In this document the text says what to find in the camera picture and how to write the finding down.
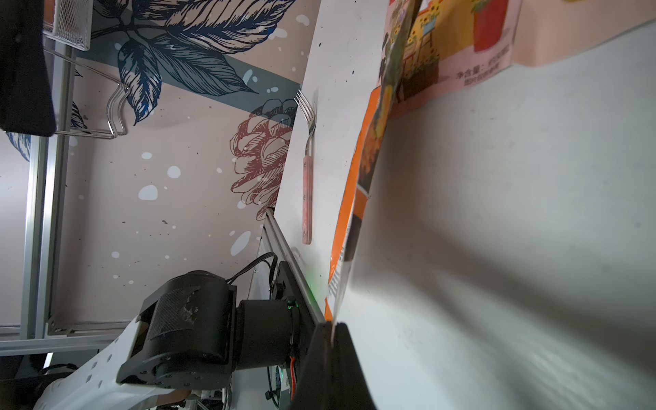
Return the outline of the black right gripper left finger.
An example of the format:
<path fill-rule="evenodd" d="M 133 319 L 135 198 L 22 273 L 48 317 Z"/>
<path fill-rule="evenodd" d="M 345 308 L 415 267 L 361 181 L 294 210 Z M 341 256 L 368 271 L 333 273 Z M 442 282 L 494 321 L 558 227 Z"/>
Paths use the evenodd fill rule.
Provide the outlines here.
<path fill-rule="evenodd" d="M 290 409 L 333 409 L 331 336 L 331 322 L 316 326 Z"/>

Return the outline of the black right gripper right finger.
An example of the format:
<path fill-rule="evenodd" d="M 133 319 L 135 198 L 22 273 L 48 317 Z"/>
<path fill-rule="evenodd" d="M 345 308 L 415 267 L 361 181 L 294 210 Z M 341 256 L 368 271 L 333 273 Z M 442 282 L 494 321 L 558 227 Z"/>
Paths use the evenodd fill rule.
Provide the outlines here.
<path fill-rule="evenodd" d="M 332 408 L 375 410 L 349 328 L 337 324 L 332 345 Z"/>

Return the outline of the orange bordered seed bag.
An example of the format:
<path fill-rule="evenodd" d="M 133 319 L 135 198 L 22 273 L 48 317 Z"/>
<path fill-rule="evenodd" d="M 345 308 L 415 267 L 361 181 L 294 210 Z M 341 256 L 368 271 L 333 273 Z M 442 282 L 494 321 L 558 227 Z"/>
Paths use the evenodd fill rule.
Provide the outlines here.
<path fill-rule="evenodd" d="M 369 97 L 348 171 L 331 249 L 325 319 L 332 323 L 337 321 L 349 281 L 370 196 L 372 177 L 401 83 L 404 51 L 420 7 L 420 1 L 395 1 L 389 15 L 389 32 L 382 48 L 379 80 Z"/>

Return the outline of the pink storefront seed bag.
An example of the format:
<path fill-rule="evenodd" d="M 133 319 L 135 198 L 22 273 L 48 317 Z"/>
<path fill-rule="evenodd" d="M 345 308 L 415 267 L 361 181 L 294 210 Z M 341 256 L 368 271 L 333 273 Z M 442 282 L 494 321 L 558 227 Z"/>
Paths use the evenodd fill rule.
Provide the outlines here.
<path fill-rule="evenodd" d="M 402 60 L 393 116 L 508 68 L 521 1 L 421 1 Z"/>

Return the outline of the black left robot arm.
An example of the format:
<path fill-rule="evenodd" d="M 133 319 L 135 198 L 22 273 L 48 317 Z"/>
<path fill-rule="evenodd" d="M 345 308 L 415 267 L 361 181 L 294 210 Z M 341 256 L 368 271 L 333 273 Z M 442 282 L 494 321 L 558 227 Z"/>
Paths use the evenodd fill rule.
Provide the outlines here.
<path fill-rule="evenodd" d="M 245 299 L 273 222 L 316 1 L 4 1 L 1 142 L 27 161 L 4 409 L 224 408 L 290 363 L 307 305 Z"/>

